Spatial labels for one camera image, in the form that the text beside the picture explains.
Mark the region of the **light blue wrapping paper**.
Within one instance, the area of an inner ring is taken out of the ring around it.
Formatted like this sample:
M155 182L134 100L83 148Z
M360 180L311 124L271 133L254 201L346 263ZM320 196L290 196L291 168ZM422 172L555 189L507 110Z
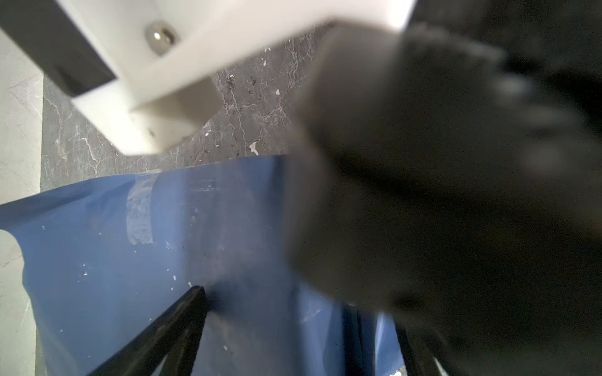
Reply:
M196 375L393 375L393 321L301 282L282 249L283 156L161 172L152 244L130 244L136 175L87 180L1 207L24 257L48 373L101 365L190 288L211 311Z

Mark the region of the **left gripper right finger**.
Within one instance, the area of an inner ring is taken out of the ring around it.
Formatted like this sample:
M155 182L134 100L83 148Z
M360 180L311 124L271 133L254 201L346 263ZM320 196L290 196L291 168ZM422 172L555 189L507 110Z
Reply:
M417 333L395 324L398 343L408 376L442 376L436 358Z

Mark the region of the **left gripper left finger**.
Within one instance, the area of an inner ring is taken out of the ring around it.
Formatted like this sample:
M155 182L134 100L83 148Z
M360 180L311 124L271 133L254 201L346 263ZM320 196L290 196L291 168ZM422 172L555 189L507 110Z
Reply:
M190 288L130 343L91 375L190 375L194 368L209 302L205 289Z

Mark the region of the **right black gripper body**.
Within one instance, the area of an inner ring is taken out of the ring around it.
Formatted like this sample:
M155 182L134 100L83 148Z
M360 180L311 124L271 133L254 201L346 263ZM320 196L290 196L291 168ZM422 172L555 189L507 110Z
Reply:
M601 4L336 25L296 100L284 247L450 374L601 373Z

